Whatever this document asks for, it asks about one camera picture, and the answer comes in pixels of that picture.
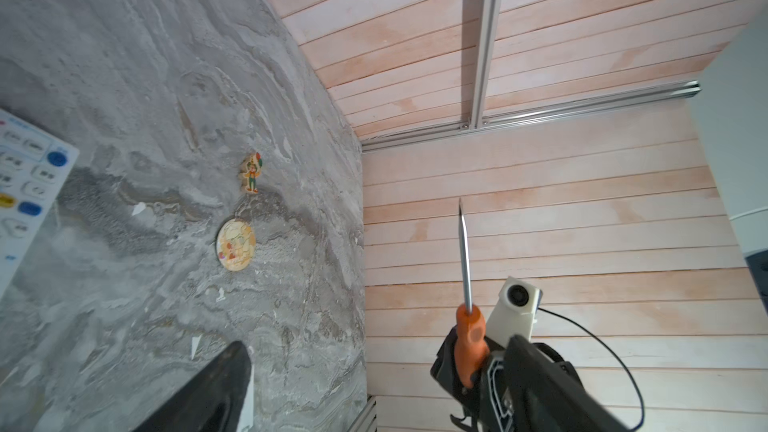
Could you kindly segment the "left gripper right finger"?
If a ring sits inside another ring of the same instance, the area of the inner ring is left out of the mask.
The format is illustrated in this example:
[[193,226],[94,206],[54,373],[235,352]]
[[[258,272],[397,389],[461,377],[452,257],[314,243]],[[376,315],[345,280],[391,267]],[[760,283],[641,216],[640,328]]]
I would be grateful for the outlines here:
[[516,431],[624,431],[575,379],[520,335],[504,353]]

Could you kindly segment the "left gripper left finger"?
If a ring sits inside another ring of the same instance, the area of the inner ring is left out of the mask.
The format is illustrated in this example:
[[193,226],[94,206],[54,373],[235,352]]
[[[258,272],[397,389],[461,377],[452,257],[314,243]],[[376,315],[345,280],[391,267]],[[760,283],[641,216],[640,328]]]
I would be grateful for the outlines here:
[[247,347],[234,341],[136,430],[235,432],[250,382]]

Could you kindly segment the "orange handled screwdriver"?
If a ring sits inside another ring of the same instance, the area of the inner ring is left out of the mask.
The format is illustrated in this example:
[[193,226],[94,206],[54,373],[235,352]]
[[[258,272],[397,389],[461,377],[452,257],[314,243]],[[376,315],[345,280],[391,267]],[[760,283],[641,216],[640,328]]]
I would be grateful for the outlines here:
[[469,242],[462,200],[458,203],[458,238],[464,303],[456,311],[454,361],[460,382],[465,388],[472,389],[476,382],[474,376],[482,368],[490,349],[485,341],[485,318],[472,297]]

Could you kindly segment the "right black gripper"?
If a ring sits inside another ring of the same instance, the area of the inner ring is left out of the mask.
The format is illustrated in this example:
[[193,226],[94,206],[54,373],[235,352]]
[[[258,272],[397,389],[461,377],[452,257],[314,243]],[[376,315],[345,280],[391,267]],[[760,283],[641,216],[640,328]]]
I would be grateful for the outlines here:
[[[505,349],[490,348],[486,361],[474,376],[474,387],[467,389],[460,382],[456,372],[456,340],[456,328],[452,328],[438,350],[430,370],[432,378],[463,408],[464,416],[453,416],[451,421],[462,431],[516,431],[513,425],[512,401],[504,377]],[[582,386],[575,368],[555,349],[545,343],[531,344]]]

